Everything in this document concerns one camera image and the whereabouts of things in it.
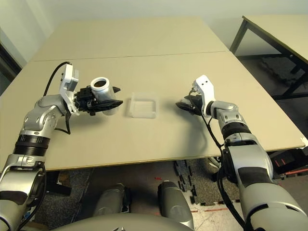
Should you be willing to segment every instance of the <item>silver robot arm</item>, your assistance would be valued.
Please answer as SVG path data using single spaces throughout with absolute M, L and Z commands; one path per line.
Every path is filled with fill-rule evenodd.
M 74 74 L 73 66 L 66 64 L 60 94 L 42 97 L 24 118 L 13 154 L 0 176 L 1 231 L 17 230 L 27 209 L 38 205 L 51 133 L 61 116 L 77 114 L 73 97 L 78 78 Z
M 228 180 L 237 183 L 245 227 L 250 230 L 307 230 L 308 218 L 295 199 L 272 182 L 269 156 L 249 130 L 233 103 L 216 101 L 206 76 L 193 83 L 202 95 L 202 114 L 218 120 L 224 138 L 222 165 Z

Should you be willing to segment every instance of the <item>white wall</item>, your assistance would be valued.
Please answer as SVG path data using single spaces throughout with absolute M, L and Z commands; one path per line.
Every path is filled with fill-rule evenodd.
M 229 47 L 243 14 L 308 14 L 307 0 L 27 0 L 26 3 L 22 0 L 2 1 L 14 2 L 9 9 L 12 15 L 6 12 L 8 18 L 14 17 L 12 22 L 7 23 L 12 24 L 10 29 L 6 28 L 10 31 L 7 36 L 15 41 L 14 44 L 18 45 L 16 47 L 26 61 L 32 57 L 45 37 L 65 20 L 199 15 Z M 27 11 L 31 13 L 24 13 L 24 8 L 28 8 L 26 5 L 30 5 L 30 10 Z M 30 19 L 25 21 L 26 16 L 31 14 Z M 3 18 L 5 16 L 0 12 L 0 26 Z M 18 40 L 16 37 L 19 36 L 24 40 Z M 271 52 L 276 51 L 252 32 L 248 32 L 237 54 Z
M 53 20 L 39 0 L 0 0 L 0 40 L 24 66 L 54 31 Z

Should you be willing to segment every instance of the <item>transparent plastic box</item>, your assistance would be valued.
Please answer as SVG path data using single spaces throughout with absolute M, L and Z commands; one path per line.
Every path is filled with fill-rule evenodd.
M 133 92 L 130 103 L 130 115 L 133 118 L 156 118 L 157 96 L 154 93 Z

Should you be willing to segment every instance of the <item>beige table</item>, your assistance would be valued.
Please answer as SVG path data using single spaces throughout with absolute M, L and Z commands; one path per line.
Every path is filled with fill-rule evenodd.
M 61 24 L 33 61 L 228 51 L 200 17 Z
M 48 78 L 61 61 L 30 62 L 1 97 L 1 167 L 12 153 L 26 113 L 43 94 Z M 304 146 L 303 134 L 231 52 L 72 60 L 80 70 L 77 88 L 95 77 L 108 77 L 122 90 L 116 115 L 81 113 L 71 118 L 72 134 L 55 131 L 46 168 L 67 169 L 217 156 L 219 151 L 202 121 L 175 105 L 187 95 L 194 79 L 208 75 L 217 100 L 236 103 L 251 131 L 267 151 Z M 55 76 L 50 94 L 59 88 Z M 156 119 L 128 115 L 132 92 L 155 92 Z M 211 126 L 222 142 L 217 121 Z M 58 127 L 64 128 L 64 118 Z
M 230 46 L 236 53 L 247 29 L 264 39 L 284 54 L 296 66 L 291 73 L 303 69 L 305 73 L 282 95 L 272 96 L 275 100 L 308 97 L 308 93 L 293 93 L 308 81 L 308 15 L 245 15 L 240 29 Z

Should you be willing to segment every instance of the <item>black metal table frame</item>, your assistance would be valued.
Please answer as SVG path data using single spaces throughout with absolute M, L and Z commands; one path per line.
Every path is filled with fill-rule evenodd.
M 247 29 L 254 32 L 264 41 L 266 41 L 269 45 L 277 49 L 281 54 L 286 55 L 293 63 L 295 63 L 295 67 L 291 70 L 291 73 L 296 73 L 300 69 L 302 69 L 305 73 L 295 82 L 293 83 L 289 89 L 283 93 L 282 95 L 273 95 L 272 98 L 274 100 L 284 100 L 284 99 L 293 99 L 293 98 L 300 98 L 300 97 L 308 97 L 308 93 L 293 93 L 300 85 L 308 81 L 308 63 L 303 61 L 299 58 L 294 52 L 285 47 L 283 43 L 278 42 L 268 33 L 260 30 L 257 26 L 253 23 L 247 21 L 245 18 L 234 38 L 232 45 L 230 46 L 230 51 L 235 54 L 236 50 L 238 49 Z

